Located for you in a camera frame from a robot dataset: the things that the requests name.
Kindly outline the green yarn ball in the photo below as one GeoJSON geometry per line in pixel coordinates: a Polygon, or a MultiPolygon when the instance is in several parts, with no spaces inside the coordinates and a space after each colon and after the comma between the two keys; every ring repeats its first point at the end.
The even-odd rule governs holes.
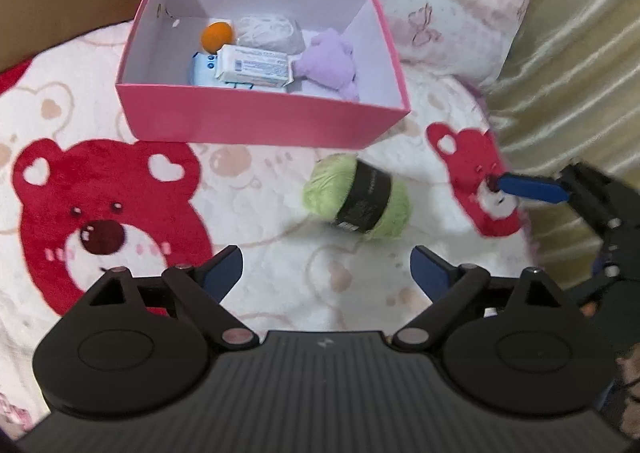
{"type": "Polygon", "coordinates": [[[405,182],[348,153],[314,165],[302,202],[314,217],[367,239],[396,239],[412,213],[405,182]]]}

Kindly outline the blue white tissue pack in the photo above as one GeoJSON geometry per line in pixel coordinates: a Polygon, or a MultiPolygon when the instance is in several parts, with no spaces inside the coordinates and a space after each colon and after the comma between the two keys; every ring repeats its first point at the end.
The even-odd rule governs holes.
{"type": "Polygon", "coordinates": [[[216,54],[196,52],[191,60],[189,80],[192,86],[209,88],[231,88],[241,90],[268,91],[268,87],[258,86],[241,73],[232,71],[218,62],[216,54]]]}

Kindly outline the small white wipes packet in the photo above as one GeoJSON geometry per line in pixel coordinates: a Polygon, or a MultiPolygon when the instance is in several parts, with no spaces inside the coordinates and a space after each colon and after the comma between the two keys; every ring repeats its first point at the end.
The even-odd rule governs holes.
{"type": "Polygon", "coordinates": [[[291,62],[283,52],[224,45],[218,62],[241,73],[258,86],[282,88],[293,83],[291,62]]]}

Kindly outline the orange makeup sponge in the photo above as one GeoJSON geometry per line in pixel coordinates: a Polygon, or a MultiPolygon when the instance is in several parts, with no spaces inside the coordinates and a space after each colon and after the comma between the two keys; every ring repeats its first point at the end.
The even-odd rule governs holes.
{"type": "Polygon", "coordinates": [[[232,45],[233,42],[233,28],[228,22],[209,24],[201,34],[201,46],[209,54],[216,54],[224,45],[232,45]]]}

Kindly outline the purple plush toy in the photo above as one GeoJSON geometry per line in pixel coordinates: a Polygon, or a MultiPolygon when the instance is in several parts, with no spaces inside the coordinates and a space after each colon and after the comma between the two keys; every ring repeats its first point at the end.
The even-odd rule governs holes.
{"type": "Polygon", "coordinates": [[[354,47],[333,28],[311,39],[310,45],[292,62],[292,74],[294,78],[331,89],[346,101],[359,101],[354,47]]]}

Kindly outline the white bundle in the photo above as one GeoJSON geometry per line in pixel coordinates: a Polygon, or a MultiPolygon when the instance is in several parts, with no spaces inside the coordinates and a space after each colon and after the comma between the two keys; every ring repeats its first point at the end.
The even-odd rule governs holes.
{"type": "Polygon", "coordinates": [[[284,52],[292,56],[306,48],[298,24],[282,14],[251,14],[232,21],[239,46],[284,52]]]}

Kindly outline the gold satin curtain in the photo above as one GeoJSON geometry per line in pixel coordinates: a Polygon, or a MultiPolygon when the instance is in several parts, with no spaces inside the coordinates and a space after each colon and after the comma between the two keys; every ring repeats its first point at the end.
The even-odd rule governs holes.
{"type": "Polygon", "coordinates": [[[573,160],[639,183],[639,0],[530,0],[486,97],[519,173],[573,160]]]}

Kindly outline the red bear print blanket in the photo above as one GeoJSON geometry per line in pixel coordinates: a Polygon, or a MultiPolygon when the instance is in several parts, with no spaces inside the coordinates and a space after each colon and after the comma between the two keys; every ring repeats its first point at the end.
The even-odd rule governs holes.
{"type": "MultiPolygon", "coordinates": [[[[134,143],[114,88],[129,26],[120,24],[45,51],[1,75],[1,428],[18,438],[47,407],[32,375],[32,354],[55,323],[30,280],[18,223],[22,204],[11,173],[30,143],[49,139],[63,150],[102,138],[113,148],[134,143]]],[[[195,144],[201,179],[191,195],[219,251],[234,244],[243,277],[224,306],[258,332],[270,329],[382,329],[421,311],[424,294],[411,281],[410,251],[423,244],[452,262],[474,262],[511,275],[532,261],[524,230],[478,232],[452,193],[426,127],[489,130],[483,106],[451,77],[405,65],[411,111],[362,158],[399,177],[412,213],[397,239],[361,241],[314,220],[302,202],[319,149],[195,144]]]]}

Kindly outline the pink cardboard box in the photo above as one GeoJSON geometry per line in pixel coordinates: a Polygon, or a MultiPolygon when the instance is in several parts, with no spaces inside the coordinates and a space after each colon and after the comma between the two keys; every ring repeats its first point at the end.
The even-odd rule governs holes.
{"type": "Polygon", "coordinates": [[[149,141],[362,149],[410,111],[378,0],[142,0],[116,89],[149,141]]]}

